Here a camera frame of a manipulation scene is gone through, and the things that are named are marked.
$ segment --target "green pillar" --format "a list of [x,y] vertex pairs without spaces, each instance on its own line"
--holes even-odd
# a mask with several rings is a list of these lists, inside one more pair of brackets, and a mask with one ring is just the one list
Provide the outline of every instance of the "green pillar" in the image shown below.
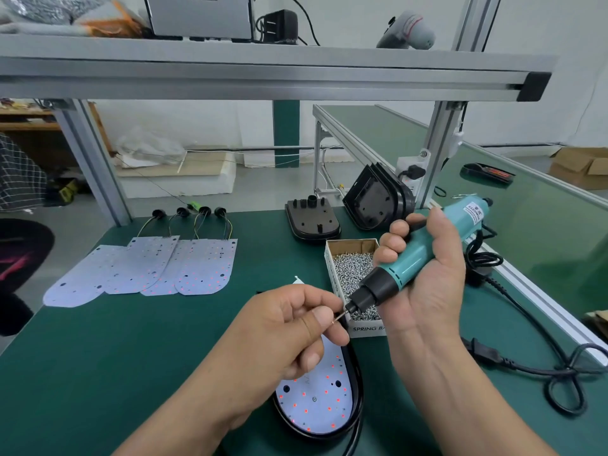
[[[274,145],[300,145],[300,101],[273,101],[272,121]],[[300,166],[299,155],[298,149],[275,150],[275,165],[277,168],[297,168]]]

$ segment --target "open cardboard box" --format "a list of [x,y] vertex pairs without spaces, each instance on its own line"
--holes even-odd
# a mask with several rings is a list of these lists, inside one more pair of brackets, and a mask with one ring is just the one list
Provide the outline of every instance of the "open cardboard box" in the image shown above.
[[563,147],[554,155],[549,175],[585,190],[608,189],[608,148]]
[[[325,263],[327,264],[327,271],[330,273],[331,287],[334,290],[334,294],[342,299],[344,305],[346,305],[346,297],[338,279],[334,257],[346,253],[373,253],[377,248],[378,241],[375,238],[327,240],[325,242]],[[355,321],[350,317],[350,314],[346,314],[345,318],[350,337],[386,336],[382,320]]]

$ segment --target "fingernail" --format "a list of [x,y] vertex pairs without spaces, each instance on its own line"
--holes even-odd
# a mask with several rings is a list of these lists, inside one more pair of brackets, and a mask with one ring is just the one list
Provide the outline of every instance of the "fingernail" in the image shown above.
[[319,362],[321,361],[321,357],[319,357],[319,354],[312,354],[308,357],[308,360],[306,361],[306,369],[307,371],[312,371],[315,366],[317,366],[319,364]]
[[334,313],[328,306],[317,306],[312,312],[322,328],[327,328],[334,321]]

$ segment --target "workbench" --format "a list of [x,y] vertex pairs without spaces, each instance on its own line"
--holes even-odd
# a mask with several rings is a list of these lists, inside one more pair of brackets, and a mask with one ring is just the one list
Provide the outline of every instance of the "workbench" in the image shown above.
[[[356,160],[381,162],[392,170],[398,157],[420,153],[428,129],[379,105],[315,105],[313,115]],[[485,163],[516,176],[507,188],[471,182],[460,176],[466,163]],[[458,194],[494,201],[487,224],[498,236],[488,244],[550,299],[577,318],[606,308],[608,201],[468,143],[446,163],[437,185],[447,191],[446,198],[433,197],[441,206]]]
[[[336,208],[342,238],[378,237],[355,228]],[[283,211],[230,216],[238,248],[231,280],[205,296],[102,295],[81,307],[42,307],[0,356],[0,454],[107,456],[188,377],[256,291],[293,282],[331,290],[323,246],[296,241]],[[111,228],[100,244],[126,245],[144,219]],[[171,223],[192,237],[193,217]],[[224,222],[212,217],[199,233],[218,238]],[[152,222],[144,235],[166,235]],[[500,275],[498,281],[539,317],[570,352],[575,344]],[[524,365],[551,368],[556,358],[537,331],[490,289],[465,291],[461,334],[477,337]],[[364,377],[364,426],[356,454],[437,453],[430,431],[393,370],[385,337],[353,340]],[[578,419],[555,412],[542,382],[502,370],[486,373],[517,413],[562,456],[605,452],[608,377],[584,381],[589,410]],[[340,455],[346,440],[302,441],[267,402],[231,432],[233,455]]]

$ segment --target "pile of screws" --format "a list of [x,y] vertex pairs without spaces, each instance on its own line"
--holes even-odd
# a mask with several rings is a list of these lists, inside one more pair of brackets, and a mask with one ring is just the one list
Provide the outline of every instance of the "pile of screws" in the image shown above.
[[[334,265],[338,274],[338,281],[342,286],[344,297],[348,297],[359,289],[359,283],[373,268],[373,254],[340,254],[334,256]],[[375,306],[370,307],[363,314],[352,314],[351,318],[355,321],[380,320],[380,315]]]

